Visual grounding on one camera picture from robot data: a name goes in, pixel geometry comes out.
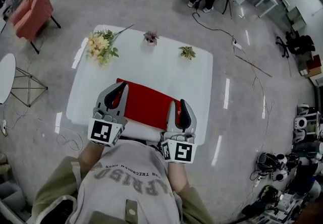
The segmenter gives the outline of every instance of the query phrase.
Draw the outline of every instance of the flower bouquet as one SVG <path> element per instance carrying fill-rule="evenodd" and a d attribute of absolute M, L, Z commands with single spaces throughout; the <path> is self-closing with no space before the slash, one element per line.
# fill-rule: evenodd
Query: flower bouquet
<path fill-rule="evenodd" d="M 95 58 L 100 67 L 107 65 L 112 57 L 119 57 L 118 49 L 113 47 L 113 44 L 117 37 L 128 28 L 117 33 L 113 33 L 111 30 L 101 30 L 91 33 L 87 41 L 87 56 L 89 58 Z"/>

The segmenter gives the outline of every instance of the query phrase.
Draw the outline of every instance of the red towel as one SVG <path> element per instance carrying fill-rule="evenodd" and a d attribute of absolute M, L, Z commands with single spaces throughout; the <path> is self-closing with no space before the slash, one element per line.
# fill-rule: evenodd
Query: red towel
<path fill-rule="evenodd" d="M 117 82 L 122 81 L 129 85 L 125 117 L 165 130 L 168 109 L 175 99 L 143 85 L 117 79 Z M 175 100 L 175 103 L 180 108 L 180 102 Z"/>

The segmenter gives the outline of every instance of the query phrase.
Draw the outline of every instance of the succulent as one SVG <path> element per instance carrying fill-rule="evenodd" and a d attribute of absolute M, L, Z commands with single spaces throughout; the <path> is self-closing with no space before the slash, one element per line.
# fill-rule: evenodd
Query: succulent
<path fill-rule="evenodd" d="M 159 36 L 156 32 L 147 31 L 143 34 L 143 36 L 146 38 L 148 43 L 154 43 L 155 45 L 157 45 L 157 39 L 159 39 Z"/>
<path fill-rule="evenodd" d="M 192 60 L 192 58 L 195 58 L 195 52 L 193 51 L 193 48 L 191 46 L 186 47 L 180 47 L 179 49 L 182 50 L 181 57 L 185 57 L 186 59 Z"/>

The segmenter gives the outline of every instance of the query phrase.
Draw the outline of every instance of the stick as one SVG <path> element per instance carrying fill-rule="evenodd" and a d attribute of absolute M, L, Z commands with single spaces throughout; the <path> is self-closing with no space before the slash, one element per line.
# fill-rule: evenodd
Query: stick
<path fill-rule="evenodd" d="M 243 59 L 243 58 L 241 58 L 240 56 L 237 56 L 237 55 L 235 55 L 235 56 L 236 56 L 237 58 L 241 59 L 242 61 L 244 61 L 244 62 L 246 62 L 246 63 L 250 64 L 251 66 L 253 66 L 253 67 L 257 68 L 257 69 L 258 69 L 258 70 L 260 70 L 261 72 L 265 73 L 262 69 L 258 68 L 256 65 L 254 65 L 254 64 L 252 64 L 252 63 L 250 63 L 250 62 L 248 62 L 247 60 L 244 60 L 244 59 Z"/>

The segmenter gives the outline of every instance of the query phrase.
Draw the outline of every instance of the small potted plant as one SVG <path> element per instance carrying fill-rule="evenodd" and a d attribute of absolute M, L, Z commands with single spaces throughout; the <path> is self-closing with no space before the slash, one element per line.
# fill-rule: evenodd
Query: small potted plant
<path fill-rule="evenodd" d="M 195 58 L 195 52 L 193 51 L 193 48 L 191 46 L 182 46 L 179 49 L 182 50 L 181 57 L 184 57 L 188 60 L 192 60 L 192 58 Z"/>
<path fill-rule="evenodd" d="M 156 32 L 147 31 L 146 33 L 143 34 L 143 36 L 144 36 L 144 41 L 148 45 L 152 45 L 152 46 L 157 45 L 157 39 L 159 39 L 159 36 L 157 35 Z"/>

